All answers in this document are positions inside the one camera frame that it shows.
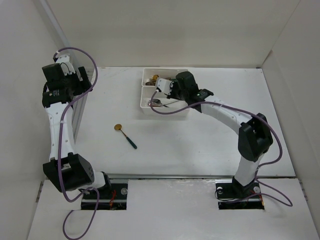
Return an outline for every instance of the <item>screw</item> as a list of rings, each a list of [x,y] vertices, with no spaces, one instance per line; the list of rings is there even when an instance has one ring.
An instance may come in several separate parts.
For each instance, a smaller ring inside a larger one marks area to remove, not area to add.
[[[218,187],[216,188],[216,192],[217,192],[218,194],[223,194],[224,191],[223,191],[222,186],[218,186]]]
[[[256,194],[261,193],[260,187],[258,187],[258,186],[255,186],[255,187],[253,188],[253,191],[254,191]]]
[[[128,193],[128,189],[126,189],[125,187],[121,189],[122,195],[126,195],[127,193]]]

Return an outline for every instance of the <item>small object in tray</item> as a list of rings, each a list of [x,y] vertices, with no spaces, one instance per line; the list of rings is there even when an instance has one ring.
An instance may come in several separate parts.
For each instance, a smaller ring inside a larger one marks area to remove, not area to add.
[[[167,105],[176,103],[176,102],[178,102],[178,101],[179,101],[179,100],[174,100],[174,101],[170,101],[170,102],[167,102],[167,103],[162,103],[162,102],[160,101],[160,99],[154,98],[154,99],[153,99],[152,107],[162,107],[162,106],[164,106],[164,107],[166,107],[166,108],[169,108]]]
[[[151,99],[148,101],[148,106],[150,106],[150,105],[151,105]],[[152,107],[162,107],[162,106],[168,108],[168,106],[166,106],[165,104],[162,104],[160,99],[154,98],[152,100]]]
[[[155,86],[156,85],[156,82],[155,81],[147,81],[145,83],[146,86]]]
[[[153,75],[152,78],[150,78],[150,81],[156,82],[158,78],[159,78],[159,75]]]

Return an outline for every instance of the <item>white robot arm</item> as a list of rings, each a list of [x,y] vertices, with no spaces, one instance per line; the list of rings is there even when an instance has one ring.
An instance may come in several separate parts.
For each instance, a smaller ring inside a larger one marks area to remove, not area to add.
[[[194,76],[188,71],[179,73],[176,79],[168,80],[158,77],[155,86],[168,98],[185,101],[188,105],[204,101],[217,103],[215,105],[197,104],[192,108],[214,117],[239,136],[238,150],[241,158],[238,170],[232,179],[232,188],[236,192],[233,195],[234,198],[246,197],[253,187],[257,186],[253,184],[256,170],[264,153],[273,143],[270,130],[260,120],[248,114],[221,107],[228,105],[211,91],[199,89]],[[258,113],[257,116],[267,120],[261,113]]]
[[[80,95],[91,86],[84,67],[79,68],[82,81],[70,62],[69,55],[61,55],[54,64],[42,68],[47,83],[43,88],[42,104],[50,122],[51,152],[49,162],[43,164],[43,172],[61,192],[58,177],[58,144],[61,116],[74,96]],[[81,157],[75,148],[72,129],[73,109],[70,107],[64,116],[61,145],[62,175],[65,189],[111,189],[108,176],[95,171],[91,164]]]

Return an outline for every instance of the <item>black handle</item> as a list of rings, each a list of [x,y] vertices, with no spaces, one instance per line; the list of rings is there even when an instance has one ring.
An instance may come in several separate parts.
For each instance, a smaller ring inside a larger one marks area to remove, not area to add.
[[[131,144],[131,146],[134,148],[134,149],[137,149],[138,147],[134,144],[133,141],[131,141],[131,139],[127,136],[126,139],[128,140],[128,142]]]

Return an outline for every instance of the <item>white plastic tray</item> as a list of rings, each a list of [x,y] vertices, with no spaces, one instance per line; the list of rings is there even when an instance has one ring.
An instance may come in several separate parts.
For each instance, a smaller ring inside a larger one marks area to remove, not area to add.
[[[152,78],[154,75],[159,75],[161,78],[172,78],[174,79],[178,73],[182,73],[188,71],[186,68],[144,68],[143,69],[143,75],[142,75],[142,91],[141,91],[141,100],[140,100],[140,107],[144,114],[151,115],[151,116],[179,116],[179,117],[185,117],[189,113],[189,109],[183,110],[181,112],[170,114],[170,115],[162,115],[154,112],[150,106],[148,106],[148,101],[151,99],[151,96],[154,94],[156,87],[155,86],[146,86],[146,82],[149,81],[150,78]],[[155,97],[156,99],[159,99],[162,104],[166,104],[169,102],[174,101],[174,99],[167,99],[167,96],[164,93],[158,92]],[[177,101],[174,103],[171,103],[168,105],[168,107],[162,106],[157,107],[156,109],[159,112],[163,113],[169,113],[176,110],[179,110],[183,107],[186,107],[187,103],[184,101]]]

